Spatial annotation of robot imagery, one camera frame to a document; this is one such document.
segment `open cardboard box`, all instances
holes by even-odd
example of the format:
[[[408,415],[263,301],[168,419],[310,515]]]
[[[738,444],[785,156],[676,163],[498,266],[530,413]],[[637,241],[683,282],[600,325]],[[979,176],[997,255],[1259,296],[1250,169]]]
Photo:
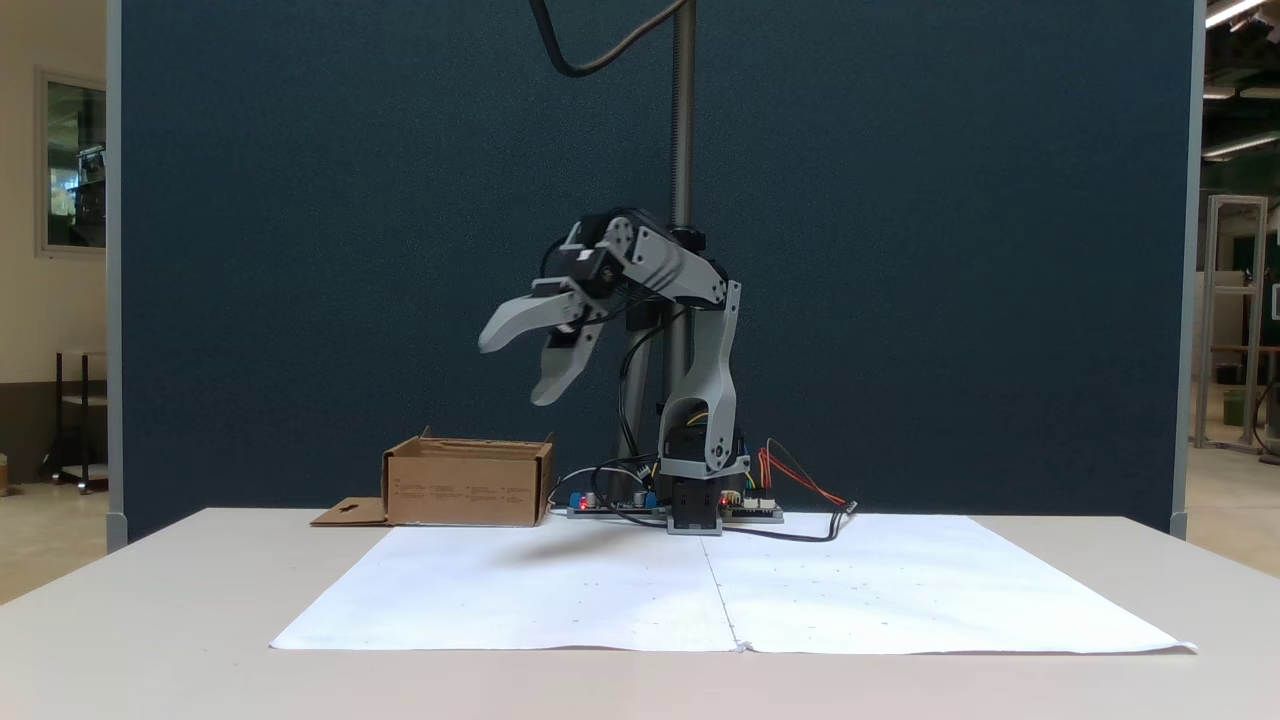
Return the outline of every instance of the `open cardboard box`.
[[[311,521],[329,525],[503,525],[547,512],[554,438],[543,442],[410,438],[383,454],[383,496],[348,497]]]

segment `white paper sheet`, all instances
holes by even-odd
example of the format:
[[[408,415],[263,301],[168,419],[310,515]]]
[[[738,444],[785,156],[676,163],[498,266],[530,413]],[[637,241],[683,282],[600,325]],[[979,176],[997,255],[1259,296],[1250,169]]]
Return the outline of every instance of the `white paper sheet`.
[[[527,529],[396,528],[271,643],[570,646],[733,650],[699,538],[554,515]]]
[[[820,536],[828,518],[787,514],[768,529]],[[832,543],[561,516],[532,529],[396,528],[271,643],[850,655],[1179,644],[973,520],[938,515],[858,515]]]
[[[822,536],[829,515],[788,514]],[[1139,652],[1179,646],[963,516],[856,515],[832,543],[704,543],[733,633],[760,652]]]

